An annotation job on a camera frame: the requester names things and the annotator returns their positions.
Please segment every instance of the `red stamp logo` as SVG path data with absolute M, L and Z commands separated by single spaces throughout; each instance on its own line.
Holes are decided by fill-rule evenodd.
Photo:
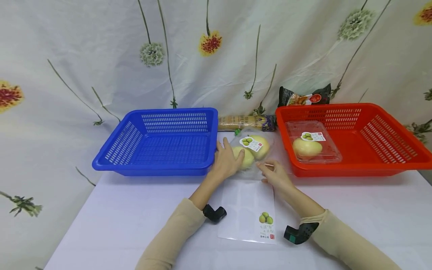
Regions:
M 315 95 L 313 95 L 309 100 L 310 100 L 312 103 L 317 103 L 318 101 L 321 100 L 321 95 L 320 95 L 320 94 L 315 94 Z

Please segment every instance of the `plastic bag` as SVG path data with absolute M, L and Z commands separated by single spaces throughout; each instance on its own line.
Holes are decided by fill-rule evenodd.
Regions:
M 298 95 L 283 86 L 279 88 L 279 104 L 281 106 L 317 105 L 330 103 L 331 85 L 315 90 L 310 95 Z
M 260 180 L 261 178 L 258 177 L 259 169 L 255 163 L 263 161 L 268 157 L 273 144 L 274 140 L 271 134 L 251 128 L 243 129 L 234 137 L 230 145 L 236 157 L 241 149 L 245 150 L 242 170 L 236 174 L 236 177 L 247 180 Z

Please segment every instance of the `red plastic basket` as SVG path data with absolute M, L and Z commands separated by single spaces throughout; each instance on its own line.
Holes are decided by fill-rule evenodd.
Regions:
M 390 176 L 432 169 L 432 153 L 383 108 L 371 103 L 286 106 L 276 110 L 280 134 L 298 177 Z M 320 121 L 342 155 L 337 164 L 303 164 L 292 149 L 289 121 Z

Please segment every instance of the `blue plastic basket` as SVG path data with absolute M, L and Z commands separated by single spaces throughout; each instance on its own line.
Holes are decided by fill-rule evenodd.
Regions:
M 217 126 L 213 108 L 131 111 L 92 166 L 126 176 L 205 175 L 214 161 Z

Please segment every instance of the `white tablecloth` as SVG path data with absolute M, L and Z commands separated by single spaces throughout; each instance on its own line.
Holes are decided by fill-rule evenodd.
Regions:
M 272 156 L 287 163 L 279 143 Z M 402 269 L 432 269 L 432 187 L 418 172 L 388 178 L 292 178 Z M 201 180 L 105 173 L 45 270 L 133 270 L 177 204 Z M 221 198 L 220 188 L 210 204 L 219 207 Z M 277 197 L 275 205 L 276 245 L 221 239 L 217 225 L 206 222 L 188 240 L 174 269 L 347 269 L 312 241 L 293 245 L 284 240 L 286 225 L 298 226 L 299 218 Z

